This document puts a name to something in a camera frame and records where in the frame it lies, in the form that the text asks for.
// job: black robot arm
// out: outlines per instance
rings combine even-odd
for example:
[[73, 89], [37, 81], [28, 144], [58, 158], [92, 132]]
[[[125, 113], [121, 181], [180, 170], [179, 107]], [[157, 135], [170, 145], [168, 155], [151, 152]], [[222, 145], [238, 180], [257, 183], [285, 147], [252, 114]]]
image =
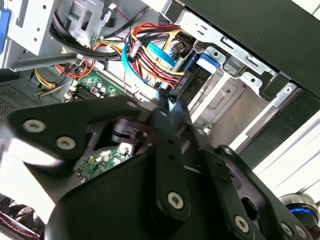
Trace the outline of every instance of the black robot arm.
[[133, 145], [130, 160], [57, 202], [45, 239], [312, 239], [231, 148], [214, 149], [179, 102], [169, 111], [165, 93], [158, 104], [119, 96], [22, 109], [2, 133], [4, 156], [23, 143], [21, 160], [47, 179]]

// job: ventilation grille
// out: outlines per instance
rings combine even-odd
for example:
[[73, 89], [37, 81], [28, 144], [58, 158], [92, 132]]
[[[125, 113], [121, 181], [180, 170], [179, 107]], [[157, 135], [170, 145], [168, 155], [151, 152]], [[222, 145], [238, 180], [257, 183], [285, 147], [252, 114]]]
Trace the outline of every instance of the ventilation grille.
[[0, 85], [0, 124], [14, 110], [38, 105], [11, 84]]

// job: fan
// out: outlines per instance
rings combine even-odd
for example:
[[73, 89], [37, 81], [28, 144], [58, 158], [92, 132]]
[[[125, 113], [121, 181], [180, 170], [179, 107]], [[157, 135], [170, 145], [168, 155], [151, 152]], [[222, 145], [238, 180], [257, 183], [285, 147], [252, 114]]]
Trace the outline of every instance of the fan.
[[24, 204], [15, 204], [9, 197], [0, 197], [0, 211], [37, 234], [45, 227], [40, 217], [34, 218], [34, 209]]

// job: wire bundle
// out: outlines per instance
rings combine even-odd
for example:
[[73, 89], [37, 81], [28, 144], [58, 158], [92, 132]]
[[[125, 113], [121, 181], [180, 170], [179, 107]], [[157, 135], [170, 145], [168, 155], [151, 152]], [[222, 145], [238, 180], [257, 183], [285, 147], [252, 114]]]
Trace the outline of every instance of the wire bundle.
[[[185, 75], [185, 73], [175, 72], [164, 66], [159, 58], [155, 59], [153, 57], [153, 55], [147, 49], [147, 46], [152, 40], [166, 36], [167, 40], [162, 48], [162, 50], [165, 52], [168, 50], [170, 44], [180, 31], [181, 29], [174, 24], [160, 26], [151, 22], [144, 22], [136, 26], [129, 36], [128, 46], [130, 49], [133, 49], [135, 44], [141, 43], [141, 47], [139, 48], [135, 58], [136, 64], [140, 68], [144, 69], [149, 76], [155, 77], [157, 80], [163, 83], [167, 83], [173, 89], [180, 81], [181, 76]], [[142, 78], [141, 71], [137, 70], [136, 67], [133, 67], [133, 70], [140, 78]]]
[[[179, 26], [174, 24], [160, 26], [151, 22], [144, 22], [136, 26], [133, 31], [131, 31], [134, 22], [143, 16], [149, 9], [149, 7], [145, 7], [135, 17], [129, 20], [119, 9], [116, 8], [114, 10], [116, 14], [126, 18], [128, 22], [114, 33], [106, 37], [101, 37], [101, 39], [94, 44], [93, 49], [82, 46], [74, 37], [72, 37], [72, 35], [64, 27], [57, 11], [55, 11], [50, 27], [51, 36], [69, 50], [72, 50], [75, 53], [83, 56], [83, 59], [79, 59], [76, 64], [72, 64], [68, 71], [60, 64], [55, 65], [55, 68], [61, 75], [65, 73], [63, 80], [58, 84], [44, 80], [39, 75], [38, 70], [35, 69], [34, 72], [36, 77], [44, 86], [44, 89], [38, 91], [36, 95], [46, 96], [59, 90], [72, 79], [84, 78], [88, 76], [93, 71], [96, 61], [101, 61], [103, 63], [107, 63], [108, 61], [122, 61], [125, 73], [127, 73], [130, 77], [133, 76], [133, 78], [136, 78], [139, 83], [143, 83], [143, 85], [150, 84], [153, 88], [153, 91], [155, 90], [154, 88], [156, 87], [156, 82], [158, 81], [166, 83], [174, 89], [176, 84], [179, 83], [181, 77], [185, 73], [175, 72], [170, 69], [170, 67], [167, 67], [163, 62], [168, 61], [166, 61], [163, 57], [161, 58], [161, 54], [155, 54], [152, 49], [150, 50], [149, 44], [165, 42], [163, 48], [159, 49], [159, 51], [162, 52], [162, 56], [167, 55], [167, 59], [169, 58], [171, 60], [170, 65], [173, 67], [174, 61], [166, 52], [169, 50], [172, 41], [177, 39], [177, 35], [181, 29]], [[130, 28], [130, 31], [126, 38], [117, 36], [118, 33], [127, 28]], [[114, 52], [98, 51], [98, 49], [101, 47], [109, 47]], [[76, 72], [77, 68], [82, 64], [84, 65], [84, 69], [82, 69], [80, 72]]]

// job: green circuit board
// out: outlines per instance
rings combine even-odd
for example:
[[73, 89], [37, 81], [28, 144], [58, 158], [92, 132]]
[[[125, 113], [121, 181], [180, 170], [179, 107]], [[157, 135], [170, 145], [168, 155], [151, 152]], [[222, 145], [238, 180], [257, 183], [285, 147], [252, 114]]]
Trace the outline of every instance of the green circuit board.
[[121, 90], [111, 85], [94, 72], [91, 72], [88, 76], [78, 79], [76, 84], [80, 84], [94, 95], [99, 94], [98, 97], [103, 96], [104, 98], [109, 98], [124, 95]]
[[88, 159], [79, 163], [76, 174], [80, 183], [91, 180], [98, 175], [112, 169], [130, 158], [132, 147], [127, 143], [121, 143], [114, 149], [95, 153]]

